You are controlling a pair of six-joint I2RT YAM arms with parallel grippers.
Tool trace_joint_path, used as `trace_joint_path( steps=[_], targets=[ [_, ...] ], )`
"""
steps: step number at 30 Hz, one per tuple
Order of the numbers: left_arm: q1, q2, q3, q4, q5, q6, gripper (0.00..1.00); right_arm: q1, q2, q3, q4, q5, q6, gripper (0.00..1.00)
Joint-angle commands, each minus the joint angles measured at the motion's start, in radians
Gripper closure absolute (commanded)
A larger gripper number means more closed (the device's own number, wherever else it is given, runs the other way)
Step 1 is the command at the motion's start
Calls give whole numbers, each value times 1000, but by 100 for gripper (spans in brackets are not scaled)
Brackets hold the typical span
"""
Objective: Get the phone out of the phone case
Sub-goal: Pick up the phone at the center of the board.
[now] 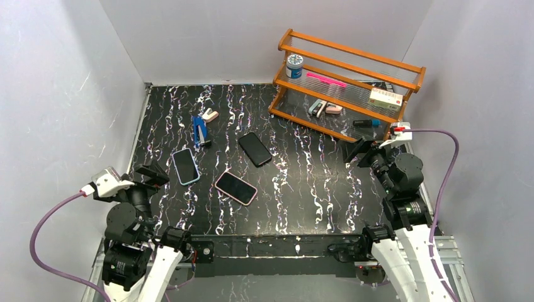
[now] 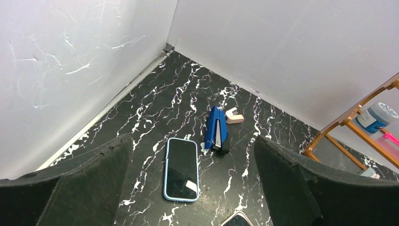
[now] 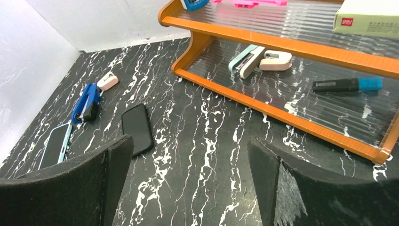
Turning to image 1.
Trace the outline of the beige pink phone case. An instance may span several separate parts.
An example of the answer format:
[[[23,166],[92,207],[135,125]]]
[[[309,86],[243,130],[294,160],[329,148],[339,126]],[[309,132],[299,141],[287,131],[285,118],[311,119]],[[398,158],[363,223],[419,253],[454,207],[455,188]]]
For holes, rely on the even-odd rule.
[[[249,206],[258,193],[258,190],[250,183],[228,171],[222,173],[215,181],[214,186],[221,193],[243,206]]]

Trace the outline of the black arm mounting base bar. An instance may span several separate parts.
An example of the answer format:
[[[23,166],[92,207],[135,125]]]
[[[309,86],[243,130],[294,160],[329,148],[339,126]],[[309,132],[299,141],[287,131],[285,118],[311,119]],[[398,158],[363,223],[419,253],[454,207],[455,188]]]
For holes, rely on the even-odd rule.
[[[380,283],[385,273],[367,257],[359,234],[194,235],[200,277],[335,275]]]

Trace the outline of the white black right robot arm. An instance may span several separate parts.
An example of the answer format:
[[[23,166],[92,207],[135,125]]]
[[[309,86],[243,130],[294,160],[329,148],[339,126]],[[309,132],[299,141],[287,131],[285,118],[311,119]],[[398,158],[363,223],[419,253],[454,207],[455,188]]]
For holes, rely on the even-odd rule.
[[[363,157],[387,193],[382,206],[388,225],[366,226],[354,251],[375,259],[401,301],[457,301],[435,241],[436,222],[419,194],[423,162],[410,153],[390,156],[390,147],[361,138],[341,144],[343,160]]]

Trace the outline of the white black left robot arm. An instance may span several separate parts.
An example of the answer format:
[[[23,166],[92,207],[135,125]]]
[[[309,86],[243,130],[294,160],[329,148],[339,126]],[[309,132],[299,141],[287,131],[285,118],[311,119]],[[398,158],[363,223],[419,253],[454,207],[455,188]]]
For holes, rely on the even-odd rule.
[[[134,171],[145,179],[119,175],[112,167],[93,177],[93,198],[115,203],[104,234],[101,279],[106,301],[160,301],[178,264],[196,258],[189,231],[169,226],[161,236],[156,234],[150,198],[169,182],[168,174],[155,160]]]

